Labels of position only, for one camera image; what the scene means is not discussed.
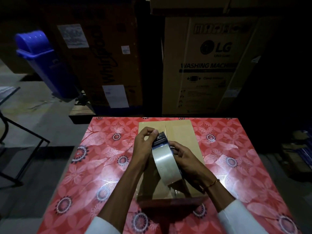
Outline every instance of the packing tape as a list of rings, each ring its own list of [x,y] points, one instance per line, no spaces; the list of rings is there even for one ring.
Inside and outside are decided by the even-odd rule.
[[[169,144],[162,144],[152,149],[152,154],[160,178],[166,186],[182,179]]]

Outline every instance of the person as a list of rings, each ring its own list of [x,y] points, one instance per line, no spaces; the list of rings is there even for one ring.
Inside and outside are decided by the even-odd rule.
[[[131,200],[150,156],[152,143],[157,136],[157,130],[145,127],[135,137],[133,155],[128,168],[85,234],[120,234],[123,232]],[[177,164],[195,184],[204,188],[212,200],[220,223],[227,233],[267,233],[244,205],[227,191],[190,149],[175,141],[169,141],[169,145],[173,147]]]

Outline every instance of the red floral tablecloth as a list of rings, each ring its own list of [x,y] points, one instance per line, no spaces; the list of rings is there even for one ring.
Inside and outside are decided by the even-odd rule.
[[[269,233],[299,233],[291,214],[236,118],[94,117],[47,208],[40,234],[82,234],[99,213],[131,160],[138,123],[190,119],[206,167],[241,200]],[[224,233],[211,200],[169,233]],[[124,233],[162,233],[132,201]]]

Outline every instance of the gold bracelet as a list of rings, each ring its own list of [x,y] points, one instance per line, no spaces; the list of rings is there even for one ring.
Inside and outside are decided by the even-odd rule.
[[[211,183],[209,186],[207,186],[206,189],[208,189],[209,187],[211,187],[212,185],[216,184],[219,181],[220,181],[220,179],[216,179],[213,183]]]

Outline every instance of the concrete floor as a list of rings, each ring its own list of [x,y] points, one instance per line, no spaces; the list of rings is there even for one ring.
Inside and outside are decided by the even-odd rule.
[[[20,82],[24,75],[13,74],[0,61],[0,86],[21,89],[1,106],[2,113],[51,141],[42,148],[26,170],[19,188],[1,189],[11,185],[0,177],[0,233],[35,234],[44,211],[88,125],[74,125],[68,117],[74,102],[52,98],[43,82]],[[47,101],[38,109],[40,101]],[[0,122],[0,134],[4,125]],[[15,176],[39,139],[10,125],[5,139],[5,153],[0,157],[0,171]],[[312,233],[312,185],[289,179],[273,154],[259,155],[276,187],[288,205],[303,233]]]

